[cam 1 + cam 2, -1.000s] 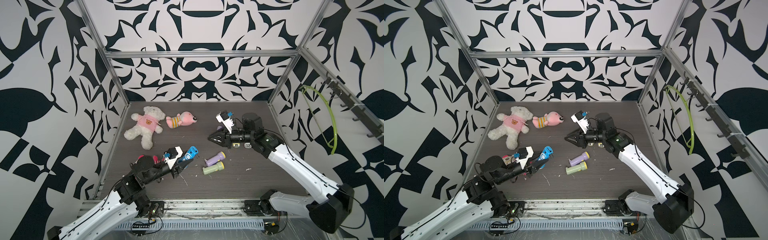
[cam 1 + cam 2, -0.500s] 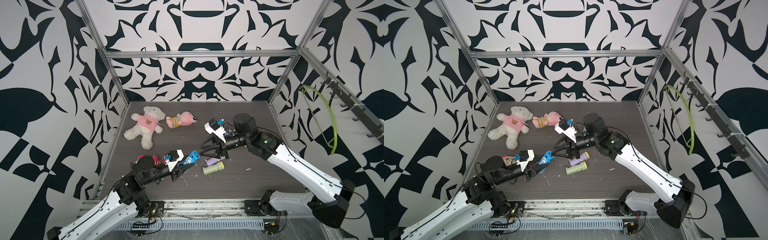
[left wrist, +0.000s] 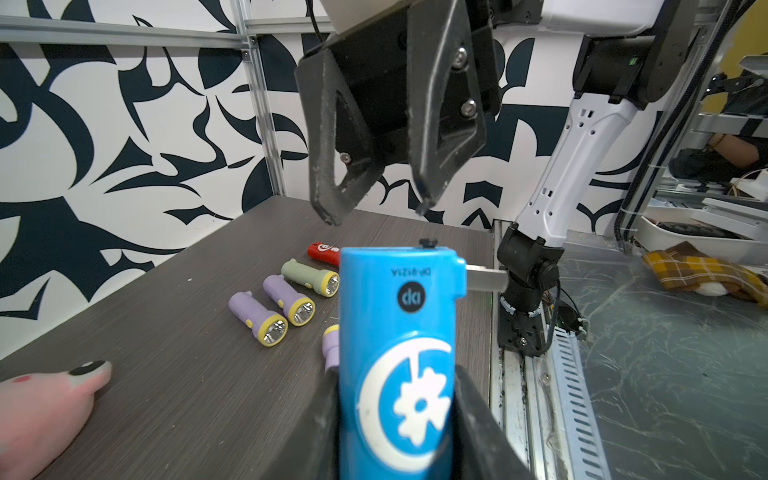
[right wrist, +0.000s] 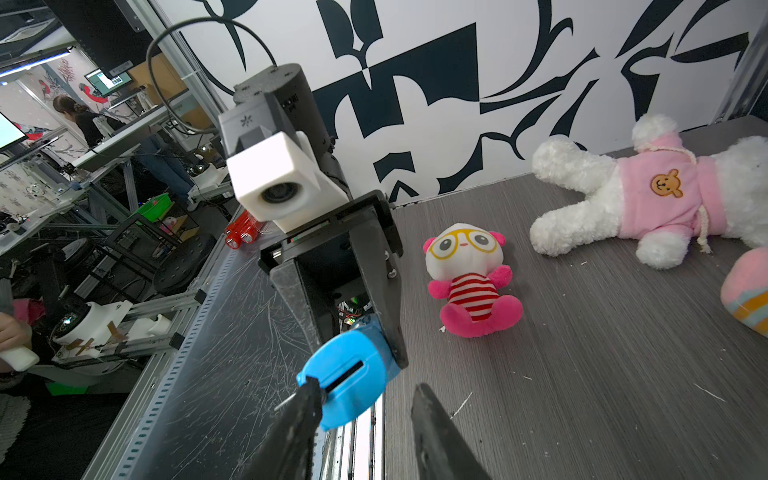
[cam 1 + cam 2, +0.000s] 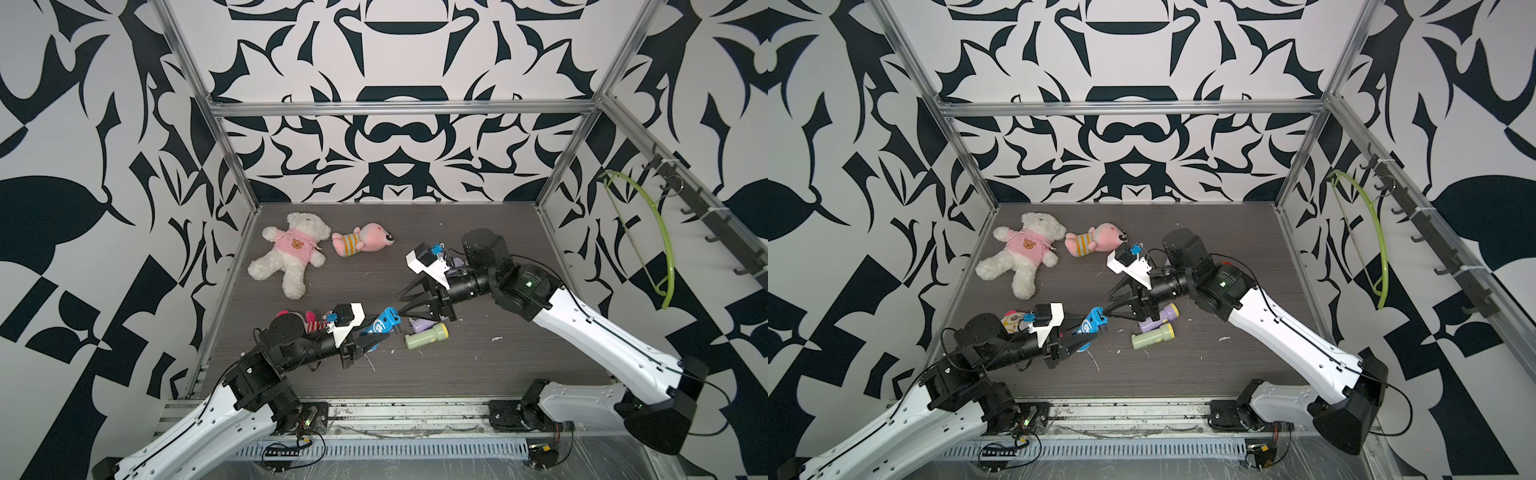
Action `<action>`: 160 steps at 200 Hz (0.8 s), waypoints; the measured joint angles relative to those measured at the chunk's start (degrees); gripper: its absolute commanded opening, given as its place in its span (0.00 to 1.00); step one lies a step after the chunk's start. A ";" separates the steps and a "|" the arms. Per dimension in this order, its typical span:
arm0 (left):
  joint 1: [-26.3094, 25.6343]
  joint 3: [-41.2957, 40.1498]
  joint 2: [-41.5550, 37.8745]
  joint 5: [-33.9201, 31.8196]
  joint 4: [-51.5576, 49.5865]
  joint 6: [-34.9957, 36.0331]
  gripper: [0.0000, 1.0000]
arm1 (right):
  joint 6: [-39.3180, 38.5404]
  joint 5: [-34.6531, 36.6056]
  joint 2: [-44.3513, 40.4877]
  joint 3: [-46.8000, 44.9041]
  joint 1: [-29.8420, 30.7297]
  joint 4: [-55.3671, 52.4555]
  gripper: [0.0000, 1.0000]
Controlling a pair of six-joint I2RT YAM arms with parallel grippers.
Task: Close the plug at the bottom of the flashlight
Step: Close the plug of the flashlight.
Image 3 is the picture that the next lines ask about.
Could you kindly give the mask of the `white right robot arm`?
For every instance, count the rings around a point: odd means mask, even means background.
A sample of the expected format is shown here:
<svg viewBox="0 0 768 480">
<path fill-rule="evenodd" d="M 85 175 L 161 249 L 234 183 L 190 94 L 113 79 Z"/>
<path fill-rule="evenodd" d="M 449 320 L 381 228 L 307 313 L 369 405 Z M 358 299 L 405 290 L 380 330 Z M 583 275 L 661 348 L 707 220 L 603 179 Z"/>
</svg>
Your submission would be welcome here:
<svg viewBox="0 0 768 480">
<path fill-rule="evenodd" d="M 411 167 L 419 214 L 486 143 L 501 107 L 492 30 L 536 26 L 582 37 L 565 126 L 497 257 L 502 348 L 546 353 L 555 325 L 537 309 L 559 285 L 570 217 L 636 113 L 659 100 L 686 59 L 694 1 L 359 1 L 327 4 L 335 32 L 299 61 L 309 193 L 338 225 L 394 163 Z"/>
</svg>

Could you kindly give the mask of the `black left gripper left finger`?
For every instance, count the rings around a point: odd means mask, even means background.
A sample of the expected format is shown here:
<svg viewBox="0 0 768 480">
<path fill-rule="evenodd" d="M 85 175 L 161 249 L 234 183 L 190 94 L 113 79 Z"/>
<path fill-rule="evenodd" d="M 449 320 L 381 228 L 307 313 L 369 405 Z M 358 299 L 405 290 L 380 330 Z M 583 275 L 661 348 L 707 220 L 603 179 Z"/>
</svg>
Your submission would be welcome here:
<svg viewBox="0 0 768 480">
<path fill-rule="evenodd" d="M 260 479 L 338 479 L 340 420 L 339 374 L 330 368 Z"/>
</svg>

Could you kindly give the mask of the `blue flashlight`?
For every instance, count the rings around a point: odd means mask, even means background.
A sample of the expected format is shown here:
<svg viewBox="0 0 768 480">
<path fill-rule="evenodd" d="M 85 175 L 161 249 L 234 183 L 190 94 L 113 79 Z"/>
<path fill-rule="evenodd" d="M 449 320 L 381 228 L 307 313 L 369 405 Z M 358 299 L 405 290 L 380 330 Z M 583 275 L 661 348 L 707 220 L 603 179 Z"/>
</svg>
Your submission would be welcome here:
<svg viewBox="0 0 768 480">
<path fill-rule="evenodd" d="M 340 478 L 450 478 L 456 303 L 507 273 L 426 239 L 346 247 L 340 277 Z"/>
</svg>

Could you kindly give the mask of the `green flashlight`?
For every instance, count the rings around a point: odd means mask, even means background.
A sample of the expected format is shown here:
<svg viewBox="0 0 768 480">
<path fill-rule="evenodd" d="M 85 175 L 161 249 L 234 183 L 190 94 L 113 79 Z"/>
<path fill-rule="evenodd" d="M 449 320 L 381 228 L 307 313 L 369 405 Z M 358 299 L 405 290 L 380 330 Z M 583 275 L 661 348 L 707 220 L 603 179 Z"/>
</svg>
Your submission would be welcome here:
<svg viewBox="0 0 768 480">
<path fill-rule="evenodd" d="M 326 298 L 333 297 L 340 287 L 339 274 L 327 270 L 316 269 L 292 258 L 281 267 L 281 275 L 288 281 L 304 285 L 318 295 Z"/>
</svg>

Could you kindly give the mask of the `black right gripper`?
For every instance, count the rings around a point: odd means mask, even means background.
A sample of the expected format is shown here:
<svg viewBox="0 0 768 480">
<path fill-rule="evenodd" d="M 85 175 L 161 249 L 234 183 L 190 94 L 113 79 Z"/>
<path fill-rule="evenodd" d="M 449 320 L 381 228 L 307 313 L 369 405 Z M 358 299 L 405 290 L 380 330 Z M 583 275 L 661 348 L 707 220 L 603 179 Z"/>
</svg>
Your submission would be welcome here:
<svg viewBox="0 0 768 480">
<path fill-rule="evenodd" d="M 416 212 L 434 208 L 486 143 L 497 72 L 487 1 L 405 1 L 310 49 L 296 81 L 320 218 L 341 225 L 391 164 L 411 165 Z"/>
</svg>

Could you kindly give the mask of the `red flashlight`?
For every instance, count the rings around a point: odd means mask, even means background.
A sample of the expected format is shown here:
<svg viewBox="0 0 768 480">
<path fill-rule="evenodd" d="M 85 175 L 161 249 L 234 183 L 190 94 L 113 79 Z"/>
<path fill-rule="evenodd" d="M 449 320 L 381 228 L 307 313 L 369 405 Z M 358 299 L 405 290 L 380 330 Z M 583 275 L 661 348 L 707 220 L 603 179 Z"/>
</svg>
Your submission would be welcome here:
<svg viewBox="0 0 768 480">
<path fill-rule="evenodd" d="M 337 246 L 315 242 L 308 247 L 307 254 L 310 258 L 319 262 L 335 267 L 340 266 L 341 249 Z"/>
</svg>

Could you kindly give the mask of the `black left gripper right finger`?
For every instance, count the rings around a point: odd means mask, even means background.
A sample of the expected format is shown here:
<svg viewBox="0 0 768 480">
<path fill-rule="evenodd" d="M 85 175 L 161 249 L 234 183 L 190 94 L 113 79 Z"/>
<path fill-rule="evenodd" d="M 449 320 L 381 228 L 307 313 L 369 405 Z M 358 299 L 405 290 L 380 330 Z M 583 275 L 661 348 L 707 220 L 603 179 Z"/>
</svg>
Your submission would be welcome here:
<svg viewBox="0 0 768 480">
<path fill-rule="evenodd" d="M 463 366 L 455 368 L 453 479 L 533 480 Z"/>
</svg>

